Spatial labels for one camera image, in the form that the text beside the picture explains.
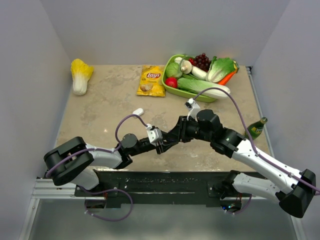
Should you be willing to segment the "white earbud charging case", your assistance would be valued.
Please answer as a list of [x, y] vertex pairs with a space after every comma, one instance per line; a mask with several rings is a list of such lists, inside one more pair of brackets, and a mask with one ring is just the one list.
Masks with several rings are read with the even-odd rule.
[[137, 108], [136, 110], [134, 110], [132, 112], [132, 114], [135, 116], [135, 117], [141, 117], [143, 114], [144, 114], [144, 109], [143, 108]]

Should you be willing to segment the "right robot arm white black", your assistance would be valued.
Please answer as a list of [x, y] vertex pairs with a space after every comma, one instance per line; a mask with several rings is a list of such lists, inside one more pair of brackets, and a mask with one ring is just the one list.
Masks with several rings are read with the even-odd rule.
[[221, 199], [237, 193], [255, 195], [278, 203], [293, 217], [302, 218], [316, 194], [316, 175], [312, 171], [289, 167], [254, 148], [243, 135], [224, 127], [212, 110], [200, 110], [196, 117], [180, 116], [167, 137], [183, 143], [193, 139], [209, 142], [217, 153], [261, 174], [262, 177], [253, 177], [230, 171], [222, 182], [213, 187]]

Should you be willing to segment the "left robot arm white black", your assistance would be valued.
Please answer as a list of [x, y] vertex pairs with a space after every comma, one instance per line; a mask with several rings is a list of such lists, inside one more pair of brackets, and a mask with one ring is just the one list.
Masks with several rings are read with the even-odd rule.
[[148, 137], [138, 139], [128, 133], [116, 148], [108, 149], [88, 144], [82, 137], [76, 136], [44, 155], [47, 167], [45, 177], [51, 178], [56, 186], [73, 183], [85, 188], [92, 196], [99, 196], [104, 184], [89, 166], [121, 170], [133, 162], [133, 156], [153, 150], [162, 154], [178, 142], [176, 137], [164, 131], [162, 139], [156, 143], [151, 143]]

